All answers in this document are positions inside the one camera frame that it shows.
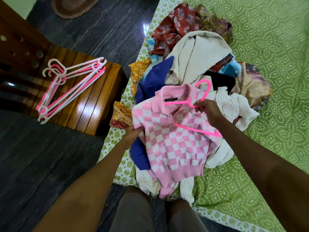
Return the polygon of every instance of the maroon printed fabric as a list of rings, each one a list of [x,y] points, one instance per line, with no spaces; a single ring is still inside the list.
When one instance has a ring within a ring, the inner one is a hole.
[[[163,60],[173,50],[176,43],[188,32],[199,30],[196,10],[187,3],[176,6],[153,31],[155,45],[151,54],[162,55]]]

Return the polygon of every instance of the light blue cloth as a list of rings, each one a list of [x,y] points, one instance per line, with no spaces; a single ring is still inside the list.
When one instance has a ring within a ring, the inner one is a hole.
[[[155,47],[155,41],[153,38],[149,38],[148,39],[148,45],[150,48],[150,51],[152,51]],[[153,54],[150,56],[151,59],[151,64],[149,65],[149,67],[145,70],[143,77],[141,78],[141,81],[144,81],[146,76],[148,75],[148,73],[150,72],[150,70],[156,66],[158,63],[162,62],[163,60],[163,56],[161,55],[157,55],[157,54]]]
[[[235,55],[232,52],[230,54],[233,55],[231,62],[224,65],[218,73],[236,78],[241,74],[241,65],[235,60]]]

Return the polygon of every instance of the pink hanger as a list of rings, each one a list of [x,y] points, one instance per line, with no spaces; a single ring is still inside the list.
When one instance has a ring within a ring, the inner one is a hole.
[[[204,99],[206,98],[209,90],[211,89],[211,82],[210,80],[208,79],[203,79],[203,80],[200,80],[199,82],[196,83],[196,86],[199,86],[201,83],[203,82],[206,82],[208,84],[208,87],[203,95],[203,97],[201,98],[201,101],[204,101]],[[196,108],[198,106],[193,106],[191,104],[191,98],[188,98],[187,101],[179,101],[179,102],[166,102],[164,103],[164,105],[173,105],[173,104],[188,104],[189,107],[192,107],[192,108]],[[204,133],[204,134],[207,134],[207,135],[211,135],[211,136],[215,136],[215,137],[222,137],[222,135],[219,133],[218,130],[215,131],[215,133],[211,133],[211,132],[207,132],[207,131],[203,131],[203,130],[199,130],[199,129],[194,129],[194,128],[190,128],[190,127],[187,127],[187,126],[183,126],[183,125],[179,125],[179,124],[174,124],[174,126],[176,127],[180,127],[180,128],[184,128],[184,129],[188,129],[188,130],[191,130],[191,131],[195,131],[195,132],[198,132],[198,133]]]

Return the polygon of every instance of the clothing label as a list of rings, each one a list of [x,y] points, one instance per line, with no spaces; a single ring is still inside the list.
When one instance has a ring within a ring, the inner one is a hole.
[[[178,98],[167,98],[165,101],[166,102],[171,102],[171,101],[176,101]]]

